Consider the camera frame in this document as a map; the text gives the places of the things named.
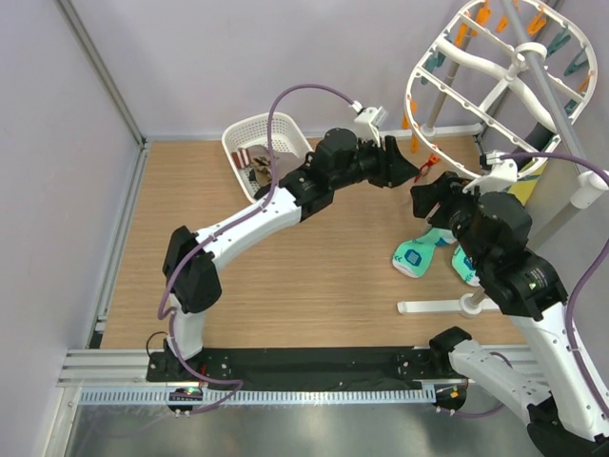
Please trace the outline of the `red sock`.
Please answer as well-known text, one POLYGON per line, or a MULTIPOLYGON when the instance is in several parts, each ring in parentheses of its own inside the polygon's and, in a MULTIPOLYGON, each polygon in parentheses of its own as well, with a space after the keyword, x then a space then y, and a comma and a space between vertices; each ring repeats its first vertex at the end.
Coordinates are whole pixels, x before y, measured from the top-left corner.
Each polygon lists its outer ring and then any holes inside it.
POLYGON ((419 174, 415 177, 414 182, 419 183, 429 174, 429 172, 440 163, 442 159, 434 153, 431 153, 427 160, 420 166, 419 174))

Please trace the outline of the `teal patterned sock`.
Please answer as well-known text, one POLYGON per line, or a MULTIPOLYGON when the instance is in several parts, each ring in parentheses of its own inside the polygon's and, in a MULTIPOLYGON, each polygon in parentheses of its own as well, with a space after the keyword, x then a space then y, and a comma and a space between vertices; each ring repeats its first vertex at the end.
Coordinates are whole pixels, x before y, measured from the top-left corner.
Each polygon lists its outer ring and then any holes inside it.
POLYGON ((453 252, 451 266, 468 286, 477 287, 480 284, 479 277, 471 263, 471 259, 465 254, 461 245, 457 245, 453 252))
POLYGON ((455 242, 450 230, 430 228, 426 234, 401 243, 392 256, 392 266, 405 276, 419 279, 428 271, 436 248, 455 242))

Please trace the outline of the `white round clip hanger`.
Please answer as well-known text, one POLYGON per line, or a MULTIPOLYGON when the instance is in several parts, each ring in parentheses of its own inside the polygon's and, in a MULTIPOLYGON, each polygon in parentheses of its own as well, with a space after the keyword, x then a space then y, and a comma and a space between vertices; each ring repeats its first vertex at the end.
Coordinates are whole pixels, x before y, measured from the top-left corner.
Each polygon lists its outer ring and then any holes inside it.
POLYGON ((547 159, 553 156, 558 144, 563 143, 571 152, 580 150, 580 143, 576 139, 573 125, 589 104, 596 89, 598 60, 591 43, 575 23, 541 1, 528 3, 538 11, 541 19, 550 18, 560 26, 561 34, 570 34, 580 44, 580 56, 583 59, 573 60, 563 75, 567 77, 580 70, 587 70, 587 73, 580 88, 572 89, 544 65, 547 57, 554 54, 558 46, 553 44, 546 47, 542 43, 532 41, 528 30, 521 24, 518 11, 514 6, 506 3, 504 16, 507 18, 507 22, 515 27, 515 34, 519 40, 516 47, 503 42, 495 32, 472 18, 471 10, 478 4, 478 1, 466 3, 433 41, 426 55, 412 70, 404 92, 404 116, 412 134, 459 176, 471 181, 480 175, 467 169, 465 165, 451 158, 448 153, 441 151, 433 142, 435 131, 432 127, 421 126, 417 123, 413 110, 412 87, 417 79, 428 81, 439 91, 441 101, 447 97, 451 98, 463 109, 476 115, 487 127, 496 130, 513 145, 523 149, 524 157, 533 158, 528 167, 519 171, 518 182, 541 168, 547 159), (462 40, 449 41, 447 36, 456 26, 473 30, 486 38, 490 44, 499 47, 510 57, 510 65, 504 68, 491 60, 467 52, 462 40), (440 54, 452 61, 455 70, 460 67, 475 70, 492 77, 497 84, 480 104, 474 104, 473 101, 453 89, 450 82, 439 79, 428 69, 427 62, 440 54), (537 123, 541 123, 555 133, 547 149, 535 150, 523 138, 489 114, 488 110, 492 104, 508 89, 521 100, 537 123))

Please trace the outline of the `grey sock rust striped cuff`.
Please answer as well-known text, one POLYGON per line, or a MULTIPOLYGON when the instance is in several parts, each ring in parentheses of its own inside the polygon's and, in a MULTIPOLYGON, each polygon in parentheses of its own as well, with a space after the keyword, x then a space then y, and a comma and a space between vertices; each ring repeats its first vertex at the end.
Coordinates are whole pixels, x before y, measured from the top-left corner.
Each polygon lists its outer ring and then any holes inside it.
POLYGON ((248 149, 238 148, 231 153, 233 163, 237 169, 245 169, 251 165, 252 159, 248 149))

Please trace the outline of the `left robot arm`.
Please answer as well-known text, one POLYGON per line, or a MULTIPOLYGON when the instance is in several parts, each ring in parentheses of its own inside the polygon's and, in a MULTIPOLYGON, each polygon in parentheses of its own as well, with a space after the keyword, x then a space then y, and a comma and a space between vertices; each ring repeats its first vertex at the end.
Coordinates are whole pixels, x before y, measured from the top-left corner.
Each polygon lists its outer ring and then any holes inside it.
POLYGON ((200 373, 205 312, 222 295, 221 270, 237 256, 325 209, 339 189, 362 181, 393 189, 418 173, 395 137, 376 142, 359 139, 348 129, 331 129, 304 162, 259 201, 215 226, 174 230, 162 267, 166 289, 158 311, 160 319, 169 320, 169 371, 181 381, 200 373))

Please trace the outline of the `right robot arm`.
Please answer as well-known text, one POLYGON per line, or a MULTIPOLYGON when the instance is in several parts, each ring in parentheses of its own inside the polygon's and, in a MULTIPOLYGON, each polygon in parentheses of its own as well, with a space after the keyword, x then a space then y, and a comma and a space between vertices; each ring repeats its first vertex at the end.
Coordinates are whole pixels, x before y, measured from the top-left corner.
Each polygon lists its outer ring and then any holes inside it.
POLYGON ((474 380, 518 415, 545 456, 605 456, 608 415, 602 411, 583 360, 566 292, 554 267, 528 248, 532 219, 512 194, 467 191, 454 172, 410 190, 413 214, 448 229, 471 259, 481 287, 524 336, 545 387, 484 350, 462 328, 432 338, 428 364, 441 377, 455 372, 474 380))

